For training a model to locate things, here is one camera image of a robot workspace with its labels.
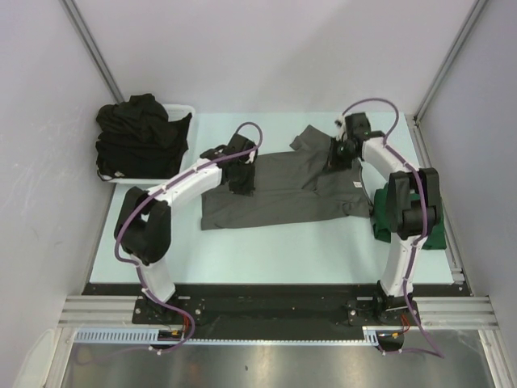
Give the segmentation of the black t shirts pile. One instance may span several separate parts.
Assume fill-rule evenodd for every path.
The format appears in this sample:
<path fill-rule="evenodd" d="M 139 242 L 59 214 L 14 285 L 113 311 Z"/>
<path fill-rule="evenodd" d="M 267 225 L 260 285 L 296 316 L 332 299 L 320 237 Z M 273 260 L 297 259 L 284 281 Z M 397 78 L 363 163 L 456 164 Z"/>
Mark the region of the black t shirts pile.
<path fill-rule="evenodd" d="M 122 103 L 102 106 L 95 118 L 97 173 L 102 180 L 169 179 L 188 151 L 187 135 L 194 116 L 177 111 L 173 120 L 154 95 L 133 95 Z"/>

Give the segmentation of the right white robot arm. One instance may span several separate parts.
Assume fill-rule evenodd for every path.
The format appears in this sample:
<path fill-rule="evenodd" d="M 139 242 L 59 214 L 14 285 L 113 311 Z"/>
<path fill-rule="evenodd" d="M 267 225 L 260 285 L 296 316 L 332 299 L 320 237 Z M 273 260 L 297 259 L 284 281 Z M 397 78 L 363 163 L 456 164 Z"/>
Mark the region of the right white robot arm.
<path fill-rule="evenodd" d="M 349 311 L 365 323 L 396 325 L 416 314 L 414 265 L 443 215 L 439 174 L 408 162 L 383 132 L 372 130 L 364 113 L 341 115 L 335 124 L 341 134 L 330 141 L 326 169 L 350 170 L 358 161 L 373 166 L 387 181 L 385 214 L 391 234 L 387 264 L 372 300 L 351 302 Z"/>

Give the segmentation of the white plastic basket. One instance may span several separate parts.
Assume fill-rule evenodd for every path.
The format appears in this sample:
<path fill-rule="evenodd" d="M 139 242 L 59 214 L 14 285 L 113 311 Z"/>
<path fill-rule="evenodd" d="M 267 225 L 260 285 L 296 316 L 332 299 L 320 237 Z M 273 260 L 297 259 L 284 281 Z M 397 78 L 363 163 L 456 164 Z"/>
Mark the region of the white plastic basket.
<path fill-rule="evenodd" d="M 196 115 L 195 109 L 190 105 L 177 104 L 177 103 L 165 103 L 163 104 L 170 121 L 178 121 L 188 114 L 192 114 L 192 118 L 187 133 L 187 145 L 188 149 L 182 157 L 179 171 L 183 172 L 195 161 L 195 143 L 197 141 L 197 135 L 199 132 L 199 121 Z M 140 178 L 124 178 L 124 177 L 111 177 L 109 175 L 102 175 L 98 172 L 98 177 L 103 182 L 124 184 L 132 186 L 156 186 L 166 179 L 140 179 Z"/>

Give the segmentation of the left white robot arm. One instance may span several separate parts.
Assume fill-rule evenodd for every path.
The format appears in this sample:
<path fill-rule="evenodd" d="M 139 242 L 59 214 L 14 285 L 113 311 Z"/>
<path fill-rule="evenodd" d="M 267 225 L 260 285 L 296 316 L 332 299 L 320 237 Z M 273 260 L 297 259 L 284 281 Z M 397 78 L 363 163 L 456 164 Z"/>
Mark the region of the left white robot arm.
<path fill-rule="evenodd" d="M 173 212 L 214 188 L 228 184 L 235 193 L 250 194 L 260 143 L 234 133 L 227 145 L 203 152 L 195 163 L 150 189 L 130 188 L 114 230 L 117 260 L 137 271 L 150 313 L 161 323 L 177 317 L 175 284 L 166 264 L 172 243 Z"/>

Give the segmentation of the grey t shirt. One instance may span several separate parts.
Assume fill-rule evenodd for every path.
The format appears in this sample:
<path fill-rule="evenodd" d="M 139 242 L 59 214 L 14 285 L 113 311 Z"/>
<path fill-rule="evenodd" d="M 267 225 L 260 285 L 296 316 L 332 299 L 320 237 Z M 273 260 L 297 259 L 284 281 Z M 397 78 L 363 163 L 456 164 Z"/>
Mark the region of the grey t shirt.
<path fill-rule="evenodd" d="M 289 151 L 257 157 L 251 196 L 233 194 L 227 186 L 205 192 L 201 230 L 370 217 L 372 202 L 363 187 L 361 163 L 354 161 L 343 171 L 327 167 L 332 140 L 309 125 Z"/>

